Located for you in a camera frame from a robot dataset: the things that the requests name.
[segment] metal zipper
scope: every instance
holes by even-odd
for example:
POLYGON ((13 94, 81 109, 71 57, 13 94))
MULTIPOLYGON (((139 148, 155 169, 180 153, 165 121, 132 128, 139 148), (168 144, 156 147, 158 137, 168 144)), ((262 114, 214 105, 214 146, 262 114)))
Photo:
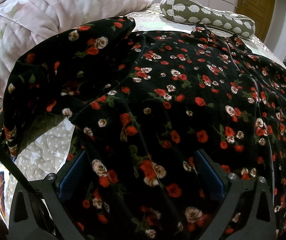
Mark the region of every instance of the metal zipper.
MULTIPOLYGON (((237 67, 237 69, 240 71, 240 69, 238 68, 238 65, 234 62, 233 60, 233 56, 232 56, 232 53, 230 51, 230 46, 227 44, 227 42, 224 41, 224 43, 226 44, 227 46, 227 49, 230 53, 230 57, 234 63, 234 65, 237 67)), ((253 80, 254 84, 255 84, 255 87, 256 87, 256 90, 257 90, 257 93, 258 93, 258 96, 259 96, 259 88, 258 88, 258 85, 255 81, 254 78, 252 78, 252 75, 250 75, 250 78, 253 80)), ((259 103, 257 102, 256 100, 256 106, 258 106, 258 108, 260 108, 260 105, 259 103)), ((271 160, 271 168, 272 168, 272 188, 273 188, 273 191, 272 191, 272 200, 273 200, 273 206, 274 206, 274 203, 275 203, 275 196, 274 196, 274 190, 275 190, 275 170, 274 170, 274 163, 273 163, 273 152, 272 152, 272 146, 270 144, 270 139, 268 138, 267 136, 267 141, 268 141, 268 145, 269 145, 269 149, 270 149, 270 160, 271 160)))
MULTIPOLYGON (((253 80, 253 82, 254 82, 254 84, 255 84, 257 93, 259 93, 259 88, 258 88, 258 85, 257 85, 255 79, 252 78, 252 75, 250 75, 250 78, 253 80)), ((259 103, 257 102, 257 100, 256 100, 256 105, 258 106, 258 108, 260 108, 260 105, 259 105, 259 103)), ((267 136, 267 141, 268 141, 268 145, 269 145, 269 149, 270 149, 270 160, 271 160, 271 168, 272 168, 272 188, 273 188, 273 191, 272 191, 272 200, 273 200, 273 206, 274 206, 274 202, 275 202, 275 196, 274 196, 274 190, 275 190, 275 170, 274 170, 274 163, 273 163, 272 146, 271 146, 271 144, 270 144, 270 139, 269 139, 268 136, 267 136)))
POLYGON ((240 69, 238 68, 238 65, 233 60, 232 53, 230 52, 230 46, 226 43, 226 41, 224 41, 224 43, 226 44, 228 52, 230 53, 231 60, 233 61, 234 65, 237 67, 238 71, 240 71, 240 69))

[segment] red rose print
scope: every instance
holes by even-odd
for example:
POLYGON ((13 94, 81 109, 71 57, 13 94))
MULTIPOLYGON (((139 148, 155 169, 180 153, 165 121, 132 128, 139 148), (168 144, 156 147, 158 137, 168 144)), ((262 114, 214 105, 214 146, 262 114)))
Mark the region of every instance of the red rose print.
POLYGON ((127 93, 127 92, 130 91, 130 89, 129 89, 128 87, 122 87, 122 88, 121 88, 121 91, 122 91, 123 93, 127 93))
POLYGON ((93 196, 97 199, 102 199, 101 195, 99 194, 99 188, 96 188, 93 192, 93 196))
POLYGON ((163 143, 162 143, 162 147, 165 148, 165 149, 169 149, 169 148, 172 147, 172 144, 171 144, 170 141, 165 140, 165 141, 163 141, 163 143))
POLYGON ((95 44, 95 41, 96 41, 96 39, 94 39, 94 38, 90 38, 88 41, 87 41, 87 45, 89 45, 89 46, 92 46, 92 45, 94 45, 95 44))
POLYGON ((112 148, 110 145, 107 145, 107 146, 106 146, 106 151, 107 151, 108 153, 113 153, 113 152, 114 152, 113 148, 112 148))
POLYGON ((149 53, 144 54, 144 57, 146 57, 147 59, 151 59, 153 56, 149 53))
POLYGON ((203 228, 204 226, 206 226, 210 219, 211 219, 211 215, 209 214, 203 214, 200 218, 198 218, 196 220, 196 224, 200 227, 200 228, 203 228))
POLYGON ((236 152, 241 153, 241 152, 243 152, 243 150, 244 150, 244 145, 236 145, 235 146, 236 152))
POLYGON ((249 176, 248 176, 247 173, 244 173, 244 174, 242 175, 242 179, 248 179, 248 180, 250 180, 250 178, 249 178, 249 176))
POLYGON ((227 148, 227 142, 226 141, 222 141, 220 142, 220 147, 225 150, 227 148))
POLYGON ((256 134, 257 134, 257 136, 262 136, 262 135, 264 135, 264 130, 262 128, 258 128, 258 129, 256 129, 256 134))
POLYGON ((201 143, 207 142, 208 135, 207 135, 205 130, 201 130, 199 132, 196 132, 196 135, 197 135, 197 139, 199 142, 201 142, 201 143))
POLYGON ((160 226, 159 221, 153 214, 148 215, 145 220, 149 226, 160 226))
POLYGON ((224 171, 230 173, 230 167, 228 165, 221 165, 221 167, 223 168, 224 171))
POLYGON ((226 136, 233 136, 233 135, 235 135, 235 132, 231 127, 226 126, 225 127, 225 135, 226 136))
POLYGON ((188 223, 188 225, 187 225, 187 231, 189 231, 189 232, 193 232, 194 230, 195 230, 195 224, 196 223, 188 223))
POLYGON ((182 195, 182 189, 175 183, 166 186, 166 190, 170 197, 180 197, 182 195))
POLYGON ((54 63, 54 70, 58 70, 59 66, 60 66, 60 62, 59 61, 55 62, 54 63))
POLYGON ((182 102, 184 99, 185 99, 185 96, 182 94, 180 94, 176 97, 176 101, 178 101, 178 102, 182 102))
POLYGON ((74 155, 73 155, 72 153, 69 153, 69 154, 67 155, 66 160, 67 160, 67 161, 70 161, 70 160, 72 160, 73 158, 74 158, 74 155))
POLYGON ((84 226, 83 226, 80 222, 77 222, 77 225, 80 227, 80 229, 81 229, 82 231, 84 231, 84 226))
POLYGON ((27 54, 27 57, 26 57, 26 63, 33 63, 33 61, 35 60, 35 54, 34 53, 29 53, 27 54))
POLYGON ((107 177, 100 176, 100 178, 99 178, 99 184, 100 184, 102 187, 108 187, 108 186, 110 185, 110 182, 108 181, 108 178, 107 178, 107 177))
POLYGON ((99 53, 99 49, 92 46, 92 47, 89 47, 86 51, 86 54, 88 55, 97 55, 99 53))
POLYGON ((144 213, 150 212, 150 209, 147 206, 140 206, 140 210, 144 213))
POLYGON ((83 200, 82 205, 84 208, 90 208, 91 202, 88 199, 83 200))
POLYGON ((78 30, 79 31, 87 31, 87 30, 89 30, 91 28, 91 26, 79 26, 78 27, 78 30))
POLYGON ((261 164, 263 162, 263 157, 257 157, 257 163, 261 164))
POLYGON ((163 97, 166 94, 166 91, 164 89, 160 89, 160 88, 159 89, 154 89, 154 92, 156 94, 158 94, 160 97, 163 97))
POLYGON ((131 122, 132 119, 128 113, 124 113, 124 114, 120 114, 120 120, 121 120, 123 127, 125 127, 131 122))
POLYGON ((236 107, 236 108, 234 108, 234 114, 236 116, 240 116, 242 114, 242 112, 236 107))
POLYGON ((119 181, 117 178, 117 174, 114 170, 109 170, 109 171, 107 171, 107 173, 108 173, 108 179, 110 180, 110 182, 115 184, 119 181))
POLYGON ((269 134, 273 133, 272 127, 270 125, 267 126, 267 132, 269 134))
POLYGON ((125 131, 126 131, 126 134, 129 136, 133 136, 138 133, 137 129, 134 126, 126 127, 125 131))
POLYGON ((98 219, 101 221, 102 224, 108 224, 108 219, 103 214, 98 215, 98 219))
POLYGON ((181 80, 187 80, 187 76, 185 74, 180 74, 178 78, 181 80))
POLYGON ((97 102, 92 102, 92 103, 90 103, 90 105, 91 105, 91 107, 93 108, 93 109, 101 109, 101 106, 99 105, 99 103, 97 103, 97 102))
POLYGON ((146 74, 145 72, 138 71, 138 72, 136 72, 136 76, 142 77, 142 78, 146 78, 146 77, 147 77, 147 74, 146 74))
POLYGON ((107 99, 107 96, 101 96, 101 97, 98 98, 96 101, 97 101, 97 102, 100 102, 100 103, 104 103, 106 99, 107 99))
POLYGON ((193 157, 189 157, 188 158, 188 163, 190 164, 190 166, 195 167, 194 158, 193 157))
POLYGON ((169 102, 163 102, 163 106, 166 108, 166 109, 170 109, 172 106, 169 102))
POLYGON ((150 160, 143 160, 142 164, 140 165, 140 169, 144 172, 145 177, 148 179, 153 179, 156 177, 156 173, 150 160))
POLYGON ((196 103, 198 106, 206 106, 206 103, 205 103, 205 101, 204 101, 203 98, 199 98, 199 97, 195 98, 195 103, 196 103))
POLYGON ((114 26, 118 27, 118 28, 122 28, 123 24, 122 23, 118 23, 118 22, 114 22, 114 26))
POLYGON ((172 140, 175 142, 175 143, 179 143, 181 141, 181 138, 179 136, 179 134, 176 132, 176 131, 171 131, 171 137, 172 137, 172 140))
POLYGON ((46 111, 52 112, 53 107, 56 105, 56 100, 52 99, 46 107, 46 111))
POLYGON ((204 80, 205 82, 211 82, 211 80, 206 75, 202 76, 202 80, 204 80))
POLYGON ((199 189, 198 195, 199 195, 200 197, 205 197, 204 191, 203 191, 202 189, 199 189))

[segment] floral fabric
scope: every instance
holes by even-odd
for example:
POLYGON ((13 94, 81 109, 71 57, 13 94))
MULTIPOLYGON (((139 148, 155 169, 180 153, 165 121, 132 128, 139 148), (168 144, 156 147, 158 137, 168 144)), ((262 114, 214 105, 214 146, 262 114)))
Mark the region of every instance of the floral fabric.
POLYGON ((19 58, 3 103, 11 154, 37 107, 65 114, 92 168, 71 209, 89 238, 195 239, 214 212, 194 168, 203 148, 227 172, 266 178, 281 235, 286 70, 203 24, 192 34, 134 27, 91 22, 19 58))

